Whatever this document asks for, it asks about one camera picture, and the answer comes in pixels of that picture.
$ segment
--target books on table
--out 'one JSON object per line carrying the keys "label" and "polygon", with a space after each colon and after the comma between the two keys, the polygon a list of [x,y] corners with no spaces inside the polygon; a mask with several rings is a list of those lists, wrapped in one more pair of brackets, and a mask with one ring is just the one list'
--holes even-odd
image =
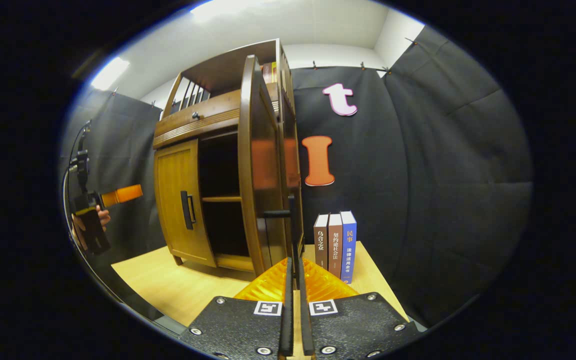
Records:
{"label": "books on table", "polygon": [[352,211],[340,212],[343,226],[343,245],[341,246],[341,277],[345,284],[353,282],[353,270],[355,268],[355,250],[357,249],[357,221]]}
{"label": "books on table", "polygon": [[328,214],[319,215],[313,227],[315,235],[315,264],[326,270],[328,269],[329,257],[328,219]]}
{"label": "books on table", "polygon": [[344,226],[340,214],[330,214],[328,219],[328,271],[341,279],[341,249]]}

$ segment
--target cabinet door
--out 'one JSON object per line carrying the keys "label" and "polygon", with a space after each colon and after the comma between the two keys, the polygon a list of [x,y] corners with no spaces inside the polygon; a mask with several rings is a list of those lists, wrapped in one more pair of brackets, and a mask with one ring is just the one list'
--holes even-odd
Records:
{"label": "cabinet door", "polygon": [[246,58],[241,83],[238,126],[238,170],[244,229],[257,275],[286,257],[284,220],[264,219],[268,210],[282,210],[279,129],[259,62]]}
{"label": "cabinet door", "polygon": [[197,139],[155,152],[157,210],[172,255],[216,267],[202,214],[197,159]]}

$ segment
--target screw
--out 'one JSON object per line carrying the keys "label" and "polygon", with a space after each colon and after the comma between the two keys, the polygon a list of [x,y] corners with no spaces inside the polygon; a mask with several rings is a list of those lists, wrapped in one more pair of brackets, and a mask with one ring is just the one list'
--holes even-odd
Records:
{"label": "screw", "polygon": [[337,348],[334,346],[326,346],[326,347],[321,349],[322,354],[332,354],[335,351],[337,351]]}
{"label": "screw", "polygon": [[270,350],[270,349],[267,348],[267,347],[263,347],[263,346],[262,346],[262,347],[259,347],[259,348],[256,348],[256,351],[257,351],[259,354],[262,354],[262,355],[270,355],[270,354],[273,353],[272,350]]}

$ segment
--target white ceiling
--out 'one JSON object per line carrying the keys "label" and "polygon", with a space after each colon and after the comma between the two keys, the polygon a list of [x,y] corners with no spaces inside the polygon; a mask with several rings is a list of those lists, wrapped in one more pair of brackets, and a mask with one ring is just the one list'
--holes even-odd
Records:
{"label": "white ceiling", "polygon": [[141,99],[179,71],[269,39],[280,38],[283,45],[336,44],[372,49],[387,14],[388,7],[370,0],[261,0],[209,20],[185,11],[119,53],[130,66],[111,87]]}

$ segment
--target white wall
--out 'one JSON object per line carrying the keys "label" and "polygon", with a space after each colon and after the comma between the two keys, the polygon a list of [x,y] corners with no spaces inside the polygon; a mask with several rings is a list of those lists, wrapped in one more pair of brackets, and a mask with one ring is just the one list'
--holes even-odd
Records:
{"label": "white wall", "polygon": [[[295,45],[283,45],[283,50],[286,53],[288,64],[291,69],[297,68],[312,68],[313,60],[318,67],[322,66],[354,66],[359,67],[363,62],[366,68],[381,69],[382,67],[389,68],[390,65],[386,64],[382,57],[372,48],[345,46],[345,45],[330,45],[324,43],[301,43]],[[385,74],[384,71],[377,71],[380,76]],[[164,109],[168,96],[175,79],[169,81],[153,89],[146,96],[140,100],[144,103],[152,103],[155,101],[155,107]],[[177,101],[180,101],[184,96],[188,81],[184,79],[179,85],[179,89],[174,96]]]}
{"label": "white wall", "polygon": [[423,23],[416,19],[397,10],[388,10],[386,22],[384,22],[381,34],[374,46],[375,52],[386,64],[386,68],[393,66],[410,46],[410,41],[405,38],[414,40],[423,28]]}

